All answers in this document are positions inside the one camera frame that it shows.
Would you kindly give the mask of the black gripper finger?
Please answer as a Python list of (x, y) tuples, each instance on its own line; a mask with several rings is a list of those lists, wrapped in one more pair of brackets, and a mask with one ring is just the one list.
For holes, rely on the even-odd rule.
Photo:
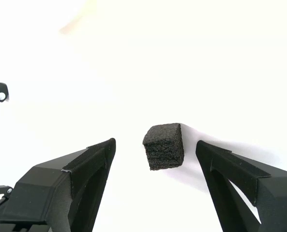
[(91, 232), (116, 152), (111, 138), (33, 166), (16, 183), (1, 232)]
[(287, 171), (202, 140), (196, 156), (223, 231), (287, 232)]

